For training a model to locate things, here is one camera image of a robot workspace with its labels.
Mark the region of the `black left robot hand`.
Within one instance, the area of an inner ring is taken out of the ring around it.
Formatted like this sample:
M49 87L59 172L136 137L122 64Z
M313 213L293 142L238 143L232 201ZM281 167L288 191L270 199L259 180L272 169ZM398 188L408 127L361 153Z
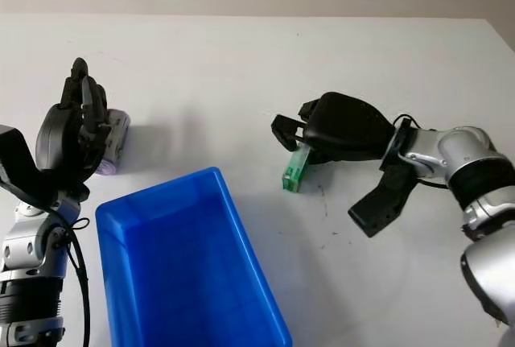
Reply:
M80 57L65 79L60 101L47 112L36 139L39 170L57 183L84 183L98 168L111 128L105 89Z

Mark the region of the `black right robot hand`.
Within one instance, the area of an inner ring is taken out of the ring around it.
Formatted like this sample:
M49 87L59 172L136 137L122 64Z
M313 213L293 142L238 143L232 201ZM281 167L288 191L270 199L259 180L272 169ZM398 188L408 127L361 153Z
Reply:
M278 114L271 130L289 151L310 147L308 163L370 161L383 157L395 127L369 103L329 92L306 102L296 120Z

